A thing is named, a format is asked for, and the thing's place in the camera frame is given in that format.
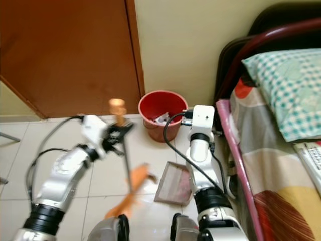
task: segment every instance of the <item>headboard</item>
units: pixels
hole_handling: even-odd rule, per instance
[[[229,98],[244,67],[241,60],[273,50],[321,48],[321,2],[281,3],[264,10],[246,37],[227,44],[219,57],[215,103]]]

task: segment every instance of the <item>wooden handle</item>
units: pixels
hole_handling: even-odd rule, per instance
[[[124,115],[127,113],[125,101],[122,99],[111,99],[109,101],[110,113],[116,116],[118,126],[123,126],[126,122]]]

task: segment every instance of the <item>door frame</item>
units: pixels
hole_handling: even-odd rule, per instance
[[[136,78],[138,81],[138,90],[140,98],[145,95],[144,72],[142,69],[140,44],[138,35],[137,16],[135,8],[135,0],[124,0],[127,13],[127,21],[129,27],[129,34],[131,40],[131,48],[134,55],[134,63],[136,70]],[[22,94],[20,94],[2,75],[0,80],[3,82],[23,103],[25,103],[38,117],[46,119],[47,117],[38,110],[30,101],[28,101]]]

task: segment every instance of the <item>electrical cord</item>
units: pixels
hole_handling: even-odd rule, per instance
[[[65,124],[66,122],[68,122],[68,121],[70,121],[72,119],[79,119],[79,120],[83,121],[84,120],[84,116],[80,116],[80,115],[72,116],[70,118],[67,118],[67,119],[63,120],[58,125],[56,125],[46,135],[46,137],[41,141],[41,143],[40,143],[40,145],[38,147],[38,150],[36,152],[36,157],[35,157],[35,159],[33,160],[33,162],[31,163],[31,165],[29,166],[29,168],[27,170],[26,179],[25,179],[25,185],[26,185],[26,188],[27,188],[27,194],[28,194],[29,199],[30,199],[31,207],[32,207],[32,201],[33,201],[33,198],[32,198],[32,186],[33,186],[33,184],[35,182],[35,173],[37,172],[37,161],[38,161],[38,158],[42,154],[44,154],[44,153],[48,152],[48,150],[50,150],[50,149],[47,149],[45,151],[42,151],[44,146],[45,146],[45,144],[46,144],[46,142],[47,142],[47,140],[52,136],[52,134],[55,133],[63,124]],[[63,149],[63,148],[51,148],[51,149],[54,149],[54,150],[58,150],[59,149],[60,151],[66,150],[66,149]]]
[[[169,118],[169,120],[166,122],[165,126],[164,126],[164,129],[163,129],[163,138],[164,138],[164,141],[165,143],[170,147],[172,148],[177,154],[179,154],[183,159],[185,159],[185,161],[187,161],[189,164],[191,164],[196,170],[198,170],[202,175],[204,175],[209,181],[210,183],[212,183],[216,188],[218,188],[218,190],[220,190],[222,192],[222,194],[224,195],[224,192],[222,191],[222,189],[217,185],[216,182],[213,181],[212,178],[210,178],[199,166],[197,166],[196,164],[194,164],[190,159],[187,158],[187,156],[185,156],[183,153],[181,153],[178,149],[176,149],[176,147],[174,147],[170,142],[169,140],[167,139],[167,136],[166,136],[166,131],[167,131],[167,128],[169,126],[169,123],[174,120],[176,117],[179,117],[179,116],[184,116],[185,113],[182,112],[182,113],[179,113],[179,114],[175,114],[173,115],[171,118]]]
[[[211,145],[210,150],[211,150],[210,152],[211,152],[212,157],[215,159],[215,161],[217,161],[217,164],[219,165],[220,173],[221,173],[221,176],[222,176],[223,190],[224,190],[224,193],[227,194],[227,188],[226,188],[225,176],[224,176],[224,171],[223,171],[222,163],[221,163],[221,161],[214,155],[214,145]]]

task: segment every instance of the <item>bedsheet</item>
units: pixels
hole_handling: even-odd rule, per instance
[[[241,78],[230,104],[264,240],[321,240],[321,197],[258,89]]]

